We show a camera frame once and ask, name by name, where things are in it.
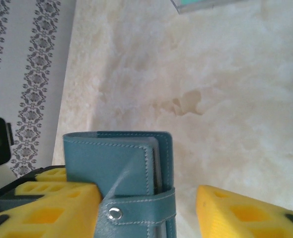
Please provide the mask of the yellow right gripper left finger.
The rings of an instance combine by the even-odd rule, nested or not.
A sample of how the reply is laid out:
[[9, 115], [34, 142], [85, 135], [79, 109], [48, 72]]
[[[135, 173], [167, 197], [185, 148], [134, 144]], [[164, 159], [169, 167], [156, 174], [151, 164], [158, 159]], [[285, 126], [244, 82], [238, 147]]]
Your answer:
[[93, 238], [102, 200], [92, 183], [0, 212], [0, 238]]

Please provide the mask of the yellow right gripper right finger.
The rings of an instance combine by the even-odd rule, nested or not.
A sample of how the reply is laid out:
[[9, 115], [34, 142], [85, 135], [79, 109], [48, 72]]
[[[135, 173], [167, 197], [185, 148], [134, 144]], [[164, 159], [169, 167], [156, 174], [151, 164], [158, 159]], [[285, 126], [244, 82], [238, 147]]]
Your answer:
[[209, 185], [197, 190], [202, 238], [293, 238], [293, 211]]

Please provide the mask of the blue leather card holder wallet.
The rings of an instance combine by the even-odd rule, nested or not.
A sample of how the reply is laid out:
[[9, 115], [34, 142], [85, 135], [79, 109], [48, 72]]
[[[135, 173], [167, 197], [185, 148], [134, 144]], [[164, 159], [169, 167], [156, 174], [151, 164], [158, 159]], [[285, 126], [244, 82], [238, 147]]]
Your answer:
[[73, 132], [63, 143], [68, 181], [102, 195], [93, 238], [177, 238], [170, 133]]

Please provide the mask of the green AION chip card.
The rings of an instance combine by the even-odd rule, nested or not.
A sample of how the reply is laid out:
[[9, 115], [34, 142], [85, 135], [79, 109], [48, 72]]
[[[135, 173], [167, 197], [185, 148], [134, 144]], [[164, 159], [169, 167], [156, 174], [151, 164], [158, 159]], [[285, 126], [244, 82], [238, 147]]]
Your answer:
[[203, 4], [206, 2], [210, 2], [211, 0], [180, 0], [181, 5], [188, 5], [188, 4]]

